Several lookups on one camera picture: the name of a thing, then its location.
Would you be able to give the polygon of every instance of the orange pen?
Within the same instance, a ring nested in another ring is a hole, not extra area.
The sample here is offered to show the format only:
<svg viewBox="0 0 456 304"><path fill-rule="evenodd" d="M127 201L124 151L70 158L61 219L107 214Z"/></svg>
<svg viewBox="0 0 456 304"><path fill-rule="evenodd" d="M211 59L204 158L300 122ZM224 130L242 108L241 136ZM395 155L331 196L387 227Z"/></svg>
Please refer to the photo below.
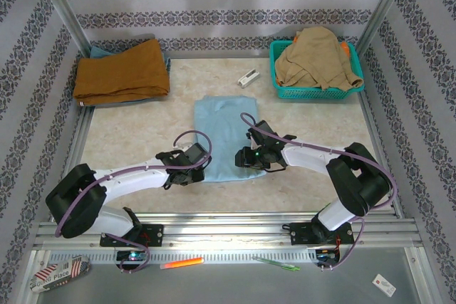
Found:
<svg viewBox="0 0 456 304"><path fill-rule="evenodd" d="M204 258L194 258L181 261L173 261L172 263L162 263L160 265L160 270L166 270L168 268L177 268L191 265L199 265L204 263Z"/></svg>

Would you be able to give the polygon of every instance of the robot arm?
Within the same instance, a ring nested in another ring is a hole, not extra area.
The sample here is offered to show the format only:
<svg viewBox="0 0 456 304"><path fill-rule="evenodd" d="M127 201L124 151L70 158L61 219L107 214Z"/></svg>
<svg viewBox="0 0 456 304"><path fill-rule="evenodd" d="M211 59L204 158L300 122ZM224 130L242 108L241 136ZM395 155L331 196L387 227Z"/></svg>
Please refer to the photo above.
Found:
<svg viewBox="0 0 456 304"><path fill-rule="evenodd" d="M80 164L46 197L46 204L60 223L83 189L95 183L80 198L70 216L64 219L62 235L73 238L89 231L123 236L134 241L142 228L134 213L129 208L114 209L106 204L142 189L169 189L172 184L184 186L201 182L204 180L204 168L211 161L208 154L202 145L195 143L186 151L161 152L155 158L127 168L92 170L87 164ZM206 165L194 167L203 159L207 159Z"/></svg>
<svg viewBox="0 0 456 304"><path fill-rule="evenodd" d="M269 134L265 135L256 129ZM304 242L332 241L334 231L355 216L365 216L390 191L387 177L371 165L376 161L362 144L355 142L345 149L320 146L327 151L325 152L304 146L309 144L297 140L295 136L286 135L284 139L290 143L285 143L270 135L277 136L264 120L250 128L247 137L252 141L252 145L238 151L235 164L238 167L263 169L267 172L283 171L288 166L312 169L329 176L338 195L336 200L313 218L308 236L303 237ZM347 154L359 157L364 162L332 153L339 150L345 150ZM271 170L274 163L282 168ZM361 171L359 175L353 173L357 170Z"/></svg>

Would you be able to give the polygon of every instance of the teal plastic basket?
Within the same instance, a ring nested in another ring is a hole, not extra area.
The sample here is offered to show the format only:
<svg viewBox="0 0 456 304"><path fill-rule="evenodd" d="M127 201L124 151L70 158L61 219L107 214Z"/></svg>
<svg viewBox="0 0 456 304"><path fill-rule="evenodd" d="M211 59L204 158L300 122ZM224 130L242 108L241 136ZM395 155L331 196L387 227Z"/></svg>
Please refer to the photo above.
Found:
<svg viewBox="0 0 456 304"><path fill-rule="evenodd" d="M276 82L276 59L282 54L287 46L292 41L274 41L271 43L269 50L269 58L271 60L271 77L272 84L277 89L277 95L282 99L344 99L354 92L361 92L364 89L364 84L360 88L352 88L347 92L338 88L328 88L322 90L321 88L315 87L281 87ZM360 78L364 79L363 71L359 64L358 54L356 53L353 44L348 43L350 48L350 63L351 70Z"/></svg>

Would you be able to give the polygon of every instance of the white card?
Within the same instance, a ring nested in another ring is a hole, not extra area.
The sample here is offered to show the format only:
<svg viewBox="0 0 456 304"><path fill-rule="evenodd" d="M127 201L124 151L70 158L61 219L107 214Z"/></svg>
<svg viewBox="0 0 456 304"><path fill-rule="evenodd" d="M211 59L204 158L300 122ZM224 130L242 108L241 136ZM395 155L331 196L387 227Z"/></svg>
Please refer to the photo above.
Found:
<svg viewBox="0 0 456 304"><path fill-rule="evenodd" d="M388 297L391 297L396 291L396 288L380 274L374 278L372 284L380 288Z"/></svg>

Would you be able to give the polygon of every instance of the black bracket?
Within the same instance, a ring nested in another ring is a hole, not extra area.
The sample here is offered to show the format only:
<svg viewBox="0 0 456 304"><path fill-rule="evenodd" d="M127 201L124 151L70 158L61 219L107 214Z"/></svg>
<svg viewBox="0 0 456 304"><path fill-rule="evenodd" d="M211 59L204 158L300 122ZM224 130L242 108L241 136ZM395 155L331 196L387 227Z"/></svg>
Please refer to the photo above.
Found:
<svg viewBox="0 0 456 304"><path fill-rule="evenodd" d="M339 237L342 244L353 243L353 231L351 225L346 222L335 231L330 231L324 241L321 236L316 234L316 225L314 222L292 222L284 224L282 229L290 232L291 245L336 245L336 239Z"/></svg>
<svg viewBox="0 0 456 304"><path fill-rule="evenodd" d="M142 224L138 237L133 241L146 247L161 247L163 242L164 226L162 224ZM101 235L101 247L130 247L130 244L117 241L115 239Z"/></svg>

